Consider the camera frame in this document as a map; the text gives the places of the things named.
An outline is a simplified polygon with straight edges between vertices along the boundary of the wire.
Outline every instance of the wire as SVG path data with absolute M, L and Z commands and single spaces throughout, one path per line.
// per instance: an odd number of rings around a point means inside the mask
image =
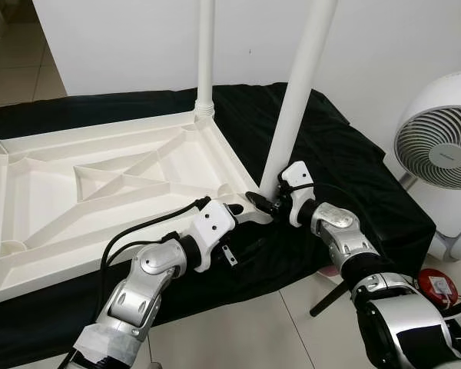
M 300 186 L 289 187 L 289 192 L 294 192 L 294 191 L 302 190 L 304 188 L 318 187 L 318 186 L 325 186 L 325 187 L 335 188 L 338 191 L 342 191 L 344 194 L 350 196 L 350 194 L 347 191 L 343 190 L 341 187 L 335 186 L 334 184 L 331 185 L 331 184 L 326 183 L 326 182 L 306 183 L 306 184 L 301 184 Z
M 113 260 L 123 251 L 125 251 L 127 248 L 131 248 L 133 246 L 140 246 L 140 245 L 144 245 L 144 244 L 160 244 L 161 243 L 161 240 L 159 241 L 133 241 L 133 242 L 130 242 L 129 244 L 126 244 L 124 246 L 121 246 L 118 250 L 116 250 L 110 257 L 109 259 L 106 261 L 106 267 L 109 267 L 109 265 L 111 265 L 111 263 L 113 262 Z
M 154 224 L 157 224 L 157 223 L 161 223 L 162 221 L 166 221 L 168 219 L 175 218 L 178 215 L 186 213 L 187 211 L 191 210 L 194 207 L 197 207 L 198 209 L 202 209 L 206 204 L 208 204 L 209 201 L 210 201 L 210 198 L 208 196 L 206 196 L 205 198 L 199 198 L 199 199 L 193 201 L 192 203 L 190 203 L 189 205 L 185 206 L 182 209 L 173 211 L 172 213 L 163 215 L 163 216 L 161 216 L 159 218 L 155 218 L 155 219 L 152 219 L 150 221 L 146 221 L 144 223 L 140 223 L 140 224 L 134 225 L 133 227 L 127 228 L 124 231 L 116 234 L 109 241 L 108 245 L 106 246 L 106 248 L 104 249 L 104 252 L 102 254 L 101 265 L 99 267 L 99 290 L 100 291 L 98 293 L 98 301 L 97 301 L 96 308 L 95 308 L 95 314 L 94 314 L 94 317 L 92 318 L 93 322 L 95 321 L 97 315 L 101 311 L 102 305 L 103 305 L 103 302 L 104 302 L 104 280 L 105 280 L 105 277 L 106 277 L 106 264 L 107 264 L 107 261 L 108 261 L 109 251 L 113 248 L 114 244 L 116 244 L 116 242 L 118 242 L 121 238 L 123 238 L 127 234 L 130 234 L 132 232 L 138 231 L 138 230 L 140 230 L 142 228 L 150 227 L 151 225 L 154 225 Z

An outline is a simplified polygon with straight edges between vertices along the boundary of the silver robot arm segment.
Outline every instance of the silver robot arm segment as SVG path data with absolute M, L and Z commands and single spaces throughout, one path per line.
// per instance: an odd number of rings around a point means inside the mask
M 324 204 L 313 213 L 312 228 L 349 286 L 371 363 L 434 368 L 461 359 L 439 311 L 383 260 L 360 231 L 358 218 Z
M 159 311 L 161 293 L 188 268 L 206 271 L 212 250 L 236 223 L 225 204 L 210 201 L 185 236 L 142 248 L 95 324 L 81 332 L 67 368 L 130 368 Z

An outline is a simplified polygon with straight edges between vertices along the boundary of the black fabric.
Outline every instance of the black fabric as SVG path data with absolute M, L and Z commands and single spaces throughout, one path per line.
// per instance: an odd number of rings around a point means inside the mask
M 217 86 L 215 121 L 256 182 L 270 147 L 286 85 Z M 0 138 L 191 110 L 196 91 L 81 96 L 0 108 Z M 384 153 L 327 98 L 312 91 L 292 161 L 304 160 L 317 181 L 319 201 L 354 211 L 371 242 L 399 271 L 416 275 L 435 231 L 433 222 L 383 165 Z M 307 228 L 242 224 L 228 245 L 239 264 L 223 259 L 198 274 L 189 271 L 164 292 L 155 324 L 275 291 L 330 263 L 327 248 Z M 128 263 L 108 271 L 109 288 Z M 95 274 L 56 284 L 0 304 L 0 367 L 66 352 L 95 308 Z
M 401 349 L 410 363 L 419 369 L 433 369 L 459 358 L 447 346 L 439 325 L 403 331 L 397 335 Z

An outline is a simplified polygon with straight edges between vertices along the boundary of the tiled floor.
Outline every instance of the tiled floor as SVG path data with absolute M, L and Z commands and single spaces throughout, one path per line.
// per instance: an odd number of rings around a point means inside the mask
M 369 369 L 355 310 L 345 294 L 316 318 L 310 307 L 334 284 L 310 276 L 281 291 L 222 306 L 151 330 L 164 369 Z M 60 357 L 18 367 L 56 367 Z M 148 367 L 142 346 L 134 369 Z
M 41 26 L 10 24 L 0 39 L 0 106 L 64 96 Z

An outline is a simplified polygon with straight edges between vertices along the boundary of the white fan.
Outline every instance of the white fan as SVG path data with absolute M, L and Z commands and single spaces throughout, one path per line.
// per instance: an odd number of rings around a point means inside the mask
M 461 260 L 461 72 L 434 81 L 408 107 L 395 152 L 410 174 L 403 185 L 436 222 L 429 253 Z

